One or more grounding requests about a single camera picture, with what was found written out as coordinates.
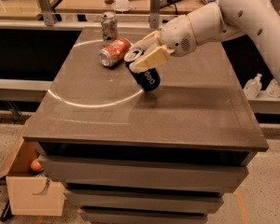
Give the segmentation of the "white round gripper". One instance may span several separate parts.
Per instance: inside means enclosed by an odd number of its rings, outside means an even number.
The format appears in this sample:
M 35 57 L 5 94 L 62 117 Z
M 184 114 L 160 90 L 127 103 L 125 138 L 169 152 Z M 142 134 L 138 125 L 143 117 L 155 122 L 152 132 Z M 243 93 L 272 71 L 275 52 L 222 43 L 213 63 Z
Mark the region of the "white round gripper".
M 161 32 L 154 31 L 133 44 L 127 56 L 139 57 L 130 64 L 130 69 L 134 73 L 142 73 L 165 65 L 171 54 L 182 57 L 196 48 L 197 42 L 189 17 L 181 15 L 168 21 Z

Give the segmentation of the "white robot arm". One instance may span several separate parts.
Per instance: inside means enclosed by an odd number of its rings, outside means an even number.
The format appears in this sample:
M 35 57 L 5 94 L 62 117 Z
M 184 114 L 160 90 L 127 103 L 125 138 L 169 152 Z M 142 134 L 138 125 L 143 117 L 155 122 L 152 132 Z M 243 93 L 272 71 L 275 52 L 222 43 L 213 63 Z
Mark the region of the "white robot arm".
M 208 42 L 248 35 L 280 87 L 280 16 L 270 0 L 216 0 L 168 21 L 133 44 L 144 53 L 131 63 L 135 73 L 165 65 Z

